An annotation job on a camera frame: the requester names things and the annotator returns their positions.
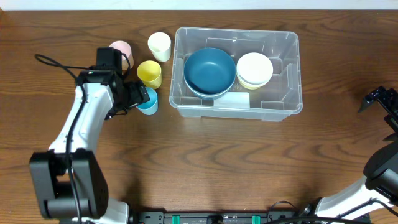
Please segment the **light blue plastic cup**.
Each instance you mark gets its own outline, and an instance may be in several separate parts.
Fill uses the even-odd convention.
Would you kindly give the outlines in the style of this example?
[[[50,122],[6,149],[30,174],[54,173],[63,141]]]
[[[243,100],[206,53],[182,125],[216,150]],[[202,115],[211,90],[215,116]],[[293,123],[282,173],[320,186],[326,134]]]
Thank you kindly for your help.
[[[159,107],[157,92],[149,87],[146,87],[147,95],[149,96],[149,101],[137,106],[137,109],[144,113],[145,115],[153,115],[157,112]]]

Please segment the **yellow cup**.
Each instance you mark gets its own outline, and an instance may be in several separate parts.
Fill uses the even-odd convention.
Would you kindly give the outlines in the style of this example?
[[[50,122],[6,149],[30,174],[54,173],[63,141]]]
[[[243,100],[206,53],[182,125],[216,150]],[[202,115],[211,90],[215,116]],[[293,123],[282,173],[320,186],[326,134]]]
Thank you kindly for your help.
[[[162,84],[162,68],[153,60],[142,62],[137,68],[137,76],[146,87],[154,90]]]

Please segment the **pink plastic cup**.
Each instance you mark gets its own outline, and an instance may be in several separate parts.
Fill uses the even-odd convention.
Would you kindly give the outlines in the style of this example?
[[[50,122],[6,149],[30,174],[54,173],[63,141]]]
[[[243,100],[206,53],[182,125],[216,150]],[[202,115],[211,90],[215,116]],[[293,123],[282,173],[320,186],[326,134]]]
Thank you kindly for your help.
[[[109,45],[110,47],[113,47],[115,49],[118,49],[121,51],[122,54],[125,54],[129,60],[129,63],[127,62],[125,56],[122,56],[121,62],[122,62],[122,70],[126,71],[128,68],[132,68],[134,65],[134,59],[132,55],[132,49],[131,46],[122,40],[117,40]]]

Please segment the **cream plastic cup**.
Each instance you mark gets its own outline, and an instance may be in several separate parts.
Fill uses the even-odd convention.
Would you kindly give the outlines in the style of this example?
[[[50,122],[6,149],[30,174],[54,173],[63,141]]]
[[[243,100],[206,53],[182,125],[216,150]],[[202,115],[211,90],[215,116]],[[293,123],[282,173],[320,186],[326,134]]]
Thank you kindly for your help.
[[[171,57],[171,39],[164,32],[153,33],[148,41],[148,47],[155,59],[159,62],[166,62]]]

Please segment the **white small bowl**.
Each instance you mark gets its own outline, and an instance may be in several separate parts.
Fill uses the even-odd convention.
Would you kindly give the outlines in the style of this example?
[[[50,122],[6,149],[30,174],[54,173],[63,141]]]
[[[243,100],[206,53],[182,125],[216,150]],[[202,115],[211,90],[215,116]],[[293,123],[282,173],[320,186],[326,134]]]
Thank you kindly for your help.
[[[257,52],[243,55],[238,60],[236,69],[238,74],[252,84],[260,84],[271,79],[274,71],[271,60]]]

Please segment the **yellow small bowl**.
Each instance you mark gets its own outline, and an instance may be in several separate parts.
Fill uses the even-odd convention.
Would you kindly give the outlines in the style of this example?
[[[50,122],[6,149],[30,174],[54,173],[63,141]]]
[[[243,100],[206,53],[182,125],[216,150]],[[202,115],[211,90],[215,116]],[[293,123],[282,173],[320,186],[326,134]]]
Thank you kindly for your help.
[[[249,90],[257,90],[257,89],[259,89],[259,88],[261,88],[261,87],[250,87],[250,86],[244,86],[244,85],[242,85],[244,88],[246,88],[246,89],[249,89]]]

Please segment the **grey small bowl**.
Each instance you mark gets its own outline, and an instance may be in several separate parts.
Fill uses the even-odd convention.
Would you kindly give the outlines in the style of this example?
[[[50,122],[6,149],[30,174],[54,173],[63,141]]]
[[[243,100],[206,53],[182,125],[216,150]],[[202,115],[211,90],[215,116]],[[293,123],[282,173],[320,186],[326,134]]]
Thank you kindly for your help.
[[[270,82],[270,80],[271,79],[268,79],[268,80],[266,80],[266,81],[264,81],[264,82],[262,82],[262,83],[260,83],[260,84],[252,84],[252,83],[249,83],[249,82],[247,82],[240,74],[237,74],[237,78],[238,78],[238,80],[239,80],[239,82],[242,84],[242,85],[244,85],[244,86],[250,86],[250,87],[261,87],[261,86],[264,86],[264,85],[266,85],[267,83],[269,83]]]

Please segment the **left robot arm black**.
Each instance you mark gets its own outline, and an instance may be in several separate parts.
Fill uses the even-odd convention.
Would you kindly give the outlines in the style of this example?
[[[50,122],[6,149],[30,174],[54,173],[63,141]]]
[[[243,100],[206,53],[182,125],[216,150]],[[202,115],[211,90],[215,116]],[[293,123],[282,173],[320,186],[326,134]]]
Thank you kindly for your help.
[[[74,76],[75,99],[67,120],[47,152],[29,161],[41,215],[60,223],[131,223],[129,205],[109,196],[95,158],[103,123],[126,115],[150,96],[141,81],[126,82],[126,54],[100,47],[96,63]]]

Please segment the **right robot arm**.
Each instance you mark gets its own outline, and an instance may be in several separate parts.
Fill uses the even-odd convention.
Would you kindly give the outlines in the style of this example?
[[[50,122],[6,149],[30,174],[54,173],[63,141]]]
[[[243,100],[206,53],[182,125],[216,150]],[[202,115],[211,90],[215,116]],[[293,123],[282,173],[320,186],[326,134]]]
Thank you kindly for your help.
[[[389,144],[370,157],[362,178],[337,194],[307,205],[301,215],[354,220],[380,208],[388,208],[397,215],[392,209],[397,206],[397,92],[380,86],[363,98],[358,111],[375,102],[385,109],[384,121],[393,130],[384,139]]]

